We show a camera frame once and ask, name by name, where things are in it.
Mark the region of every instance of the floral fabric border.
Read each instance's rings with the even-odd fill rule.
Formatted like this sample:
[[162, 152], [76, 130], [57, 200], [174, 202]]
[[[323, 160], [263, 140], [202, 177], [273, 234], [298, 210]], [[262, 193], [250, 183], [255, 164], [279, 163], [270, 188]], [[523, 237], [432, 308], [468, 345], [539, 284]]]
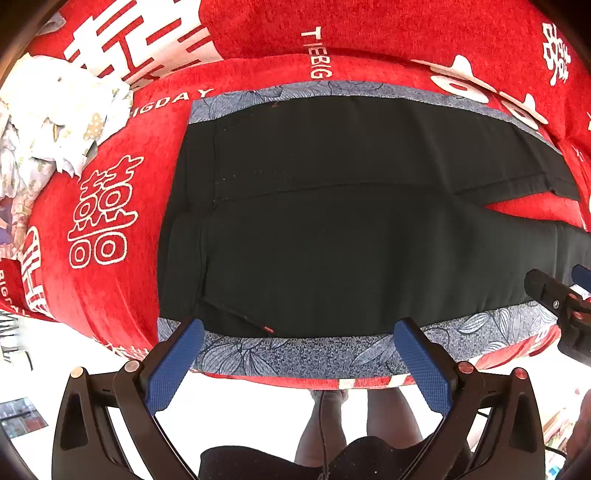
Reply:
[[[500, 350], [529, 337], [543, 338], [556, 317], [535, 301], [477, 313], [422, 328], [457, 361]], [[158, 340], [175, 320], [158, 319]], [[236, 338], [206, 332], [193, 364], [201, 372], [248, 377], [373, 378], [407, 373], [392, 335], [328, 338]]]
[[562, 155], [554, 145], [544, 137], [537, 134], [536, 130], [517, 120], [514, 116], [503, 113], [494, 108], [487, 107], [480, 102], [463, 98], [457, 95], [444, 95], [442, 93], [429, 92], [402, 85], [390, 83], [365, 82], [354, 80], [319, 80], [317, 82], [297, 82], [286, 85], [267, 87], [260, 90], [239, 90], [226, 92], [203, 99], [194, 100], [189, 116], [189, 125], [198, 122], [206, 122], [221, 118], [254, 105], [262, 103], [281, 102], [296, 98], [311, 98], [316, 96], [368, 96], [379, 98], [404, 98], [417, 102], [430, 103], [451, 108], [468, 110], [481, 115], [503, 120], [515, 125], [520, 130], [533, 135], [544, 142], [554, 151]]

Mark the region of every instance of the white floor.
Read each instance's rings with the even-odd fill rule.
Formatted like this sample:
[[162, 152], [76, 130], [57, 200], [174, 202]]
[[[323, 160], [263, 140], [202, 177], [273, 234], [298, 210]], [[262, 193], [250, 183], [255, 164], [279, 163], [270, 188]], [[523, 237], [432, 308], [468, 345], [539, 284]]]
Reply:
[[[114, 371], [125, 360], [58, 323], [26, 320], [24, 342], [33, 372], [0, 367], [0, 402], [28, 396], [49, 424], [15, 439], [14, 444], [38, 478], [50, 480], [53, 431], [69, 372], [76, 366], [84, 366], [90, 373]], [[560, 354], [555, 345], [542, 355], [518, 359], [498, 371], [508, 373], [516, 366], [530, 373], [543, 422], [562, 407], [577, 410], [583, 394], [591, 388], [591, 369]], [[577, 388], [580, 395], [574, 393]], [[440, 415], [428, 409], [416, 387], [404, 387], [403, 392], [422, 433], [431, 433]], [[200, 454], [217, 445], [244, 445], [293, 460], [312, 405], [306, 390], [187, 374], [171, 406], [157, 416], [181, 456], [198, 472]], [[366, 393], [351, 391], [343, 406], [348, 441], [365, 435], [366, 411]], [[113, 413], [135, 473], [150, 479], [118, 410]]]

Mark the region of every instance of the white chinese character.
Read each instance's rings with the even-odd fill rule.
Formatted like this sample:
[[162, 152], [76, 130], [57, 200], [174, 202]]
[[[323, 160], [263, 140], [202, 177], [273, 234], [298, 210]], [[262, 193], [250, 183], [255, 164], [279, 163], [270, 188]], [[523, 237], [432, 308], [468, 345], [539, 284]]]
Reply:
[[37, 227], [30, 227], [25, 239], [24, 256], [21, 264], [22, 286], [29, 310], [54, 318], [49, 311], [45, 289], [41, 282], [41, 244]]
[[475, 83], [476, 85], [486, 89], [486, 90], [490, 90], [491, 92], [496, 93], [496, 90], [493, 86], [489, 85], [488, 83], [484, 82], [483, 80], [480, 80], [479, 78], [476, 78], [474, 76], [474, 74], [472, 73], [472, 65], [470, 64], [470, 61], [463, 55], [456, 55], [456, 58], [453, 60], [453, 64], [451, 67], [446, 67], [445, 65], [439, 65], [437, 63], [432, 63], [430, 61], [424, 61], [424, 60], [411, 60], [415, 63], [420, 63], [422, 65], [427, 65], [429, 67], [431, 67], [431, 70], [435, 73], [438, 73], [440, 75], [449, 75], [450, 77], [454, 77], [454, 78], [458, 78], [458, 79], [462, 79], [462, 80], [469, 80], [472, 83]]
[[566, 65], [570, 63], [570, 55], [568, 47], [558, 38], [556, 34], [556, 25], [549, 23], [542, 23], [544, 36], [548, 40], [544, 42], [544, 60], [548, 70], [554, 69], [554, 75], [550, 79], [550, 85], [556, 85], [556, 74], [563, 82], [569, 78], [569, 71]]
[[111, 351], [115, 355], [120, 356], [121, 358], [129, 358], [129, 355], [127, 354], [127, 351], [125, 350], [125, 347], [123, 345], [119, 345], [119, 346], [111, 345]]
[[127, 351], [127, 354], [131, 358], [135, 358], [136, 360], [143, 361], [148, 356], [149, 352], [150, 351], [147, 348], [141, 349], [141, 348], [136, 348], [132, 345], [129, 348], [129, 350]]
[[[64, 50], [66, 59], [79, 67], [86, 65], [94, 75], [112, 68], [133, 88], [183, 67], [223, 60], [212, 41], [202, 42], [210, 34], [199, 20], [199, 0], [129, 4], [129, 0], [115, 0], [96, 18], [88, 18]], [[115, 38], [121, 32], [124, 39]], [[121, 42], [126, 42], [131, 58]]]
[[579, 158], [579, 160], [584, 163], [585, 160], [583, 158], [583, 154], [575, 146], [573, 146], [573, 150], [577, 154], [577, 157]]
[[[124, 210], [133, 194], [130, 184], [135, 168], [143, 157], [126, 155], [108, 170], [95, 170], [80, 186], [80, 203], [74, 209], [74, 227], [67, 239], [70, 247], [70, 266], [84, 268], [90, 263], [92, 252], [100, 265], [121, 262], [127, 256], [127, 238], [121, 232], [138, 219], [135, 210]], [[90, 238], [94, 237], [94, 247]]]

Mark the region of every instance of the metal screw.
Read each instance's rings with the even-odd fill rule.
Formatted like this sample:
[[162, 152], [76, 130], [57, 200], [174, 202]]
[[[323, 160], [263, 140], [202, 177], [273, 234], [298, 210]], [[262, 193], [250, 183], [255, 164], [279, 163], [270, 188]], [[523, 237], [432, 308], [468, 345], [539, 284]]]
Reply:
[[127, 362], [124, 366], [125, 371], [129, 373], [136, 372], [139, 368], [139, 362], [137, 360], [132, 360], [131, 362]]
[[471, 374], [474, 371], [474, 365], [470, 362], [460, 362], [457, 365], [457, 369], [463, 374]]
[[72, 378], [79, 378], [84, 373], [84, 369], [82, 367], [75, 367], [71, 372], [70, 376]]
[[515, 376], [520, 380], [525, 380], [527, 378], [527, 372], [522, 368], [515, 369]]

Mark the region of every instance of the black cable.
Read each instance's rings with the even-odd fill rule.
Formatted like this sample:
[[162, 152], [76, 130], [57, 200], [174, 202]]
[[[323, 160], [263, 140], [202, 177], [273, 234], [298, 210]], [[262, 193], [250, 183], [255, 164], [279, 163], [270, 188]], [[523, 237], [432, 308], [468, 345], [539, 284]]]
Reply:
[[[486, 413], [484, 413], [484, 412], [477, 411], [476, 413], [478, 413], [478, 415], [481, 415], [483, 417], [488, 418], [488, 415]], [[546, 445], [544, 445], [544, 448], [546, 450], [548, 450], [549, 452], [556, 453], [557, 455], [560, 455], [561, 457], [564, 457], [564, 459], [566, 460], [566, 453], [564, 453], [564, 452], [562, 452], [562, 451], [560, 451], [560, 450], [558, 450], [556, 448], [548, 447]]]
[[544, 448], [546, 450], [548, 450], [549, 452], [556, 453], [556, 454], [560, 455], [561, 457], [564, 457], [564, 459], [566, 460], [566, 453], [561, 452], [560, 450], [558, 450], [556, 448], [547, 447], [546, 445], [544, 445]]
[[320, 393], [320, 407], [318, 408], [318, 428], [320, 429], [320, 440], [322, 441], [322, 473], [319, 476], [319, 480], [328, 480], [330, 472], [329, 472], [329, 464], [326, 458], [326, 441], [324, 440], [324, 431], [322, 430], [322, 404], [324, 403], [324, 393], [326, 390], [323, 390]]

